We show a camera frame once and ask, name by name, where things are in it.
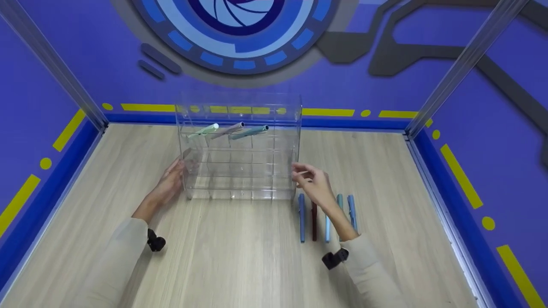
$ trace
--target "white sleeve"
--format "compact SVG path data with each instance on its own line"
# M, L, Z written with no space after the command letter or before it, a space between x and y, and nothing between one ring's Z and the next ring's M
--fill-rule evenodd
M344 262L352 281L367 308L405 308L402 293L376 256L376 251L364 235L341 243L348 250Z
M147 242L142 219L124 220L93 264L71 307L116 308Z

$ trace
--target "dark red pen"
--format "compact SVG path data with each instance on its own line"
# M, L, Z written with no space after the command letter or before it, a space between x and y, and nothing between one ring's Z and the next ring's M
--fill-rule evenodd
M318 236L318 205L312 202L312 241L315 242Z

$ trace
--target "acrylic pen holder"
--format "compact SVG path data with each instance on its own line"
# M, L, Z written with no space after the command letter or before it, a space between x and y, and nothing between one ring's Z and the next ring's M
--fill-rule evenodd
M175 109L188 198L293 199L299 95L189 92ZM215 123L219 129L211 132ZM238 123L241 129L233 129Z

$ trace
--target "yellow stripe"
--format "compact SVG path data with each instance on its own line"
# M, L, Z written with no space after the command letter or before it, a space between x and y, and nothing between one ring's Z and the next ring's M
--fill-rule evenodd
M59 135L57 140L53 143L53 148L61 152L67 142L70 140L72 135L74 135L74 132L78 129L78 126L80 126L80 123L85 118L85 113L82 111L82 109L78 110L76 114L72 117L70 122L67 124L65 129L63 129L62 133Z
M248 107L248 106L210 106L211 113L242 113L244 115L268 115L270 108L268 107Z
M395 111L395 110L381 110L379 118L404 118L412 119L418 114L418 111Z
M15 194L12 201L4 209L0 215L0 237L4 235L9 224L12 223L13 219L17 216L17 213L19 213L39 183L40 179L34 174L31 174L21 189Z
M496 248L502 258L504 265L512 275L512 278L520 289L521 294L525 298L530 308L546 308L542 298L536 292L535 287L527 277L527 274L523 271L520 263L517 261L516 256L513 254L512 249L508 245L500 246Z
M449 168L451 168L451 171L455 175L456 180L459 182L460 187L463 189L464 194L468 198L468 201L470 201L472 208L477 209L480 206L482 206L483 202L481 201L476 190L472 186L472 183L470 183L470 180L464 173L459 162L456 161L456 158L453 155L453 152L451 152L451 149L449 148L447 144L444 144L442 146L441 153L443 155L443 158L445 158L445 160L447 161Z
M120 104L124 111L175 112L175 105Z
M174 105L156 105L156 104L120 104L125 111L150 111L150 112L175 112ZM210 106L211 113L244 113L255 115L268 115L270 108L268 107L247 107L247 106ZM322 108L303 108L303 116L329 116L329 117L352 117L354 116L353 109L322 109Z
M318 116L318 117L352 117L353 109L322 109L322 108L303 108L303 116Z

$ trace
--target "pen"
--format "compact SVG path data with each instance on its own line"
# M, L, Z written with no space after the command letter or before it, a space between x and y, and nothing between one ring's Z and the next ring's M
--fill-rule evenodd
M194 138L194 137L196 137L196 136L201 136L201 135L210 134L210 133L216 131L218 128L219 128L219 125L218 125L217 123L213 123L213 124L211 124L210 126L204 127L204 128L202 128L202 129L200 129L199 131L197 131L197 132L191 134L191 135L189 136L189 139Z
M233 133L233 132L237 132L238 130L242 129L244 126L246 126L245 123L239 122L232 126L221 128L215 132L215 134L211 137L211 140Z
M356 206L354 205L354 196L348 196L348 205L350 207L350 222L354 230L358 231L358 222L356 221Z
M329 239L331 238L331 221L329 220L329 217L326 215L326 243L329 243Z
M252 128L252 129L248 129L245 132L241 132L239 134L230 135L229 138L231 140L238 140L238 139L243 138L243 137L253 136L253 135L257 135L257 134L266 132L268 129L269 129L268 125L259 126L259 127L255 127L255 128Z
M341 208L341 210L344 212L344 208L343 208L343 195L342 194L338 194L337 195L337 203L339 204L339 207Z
M301 227L301 243L305 242L305 195L299 195L299 220Z
M318 229L318 222L316 221L316 218L318 217L318 205L312 202L312 241L315 242L316 238L318 236L317 229Z

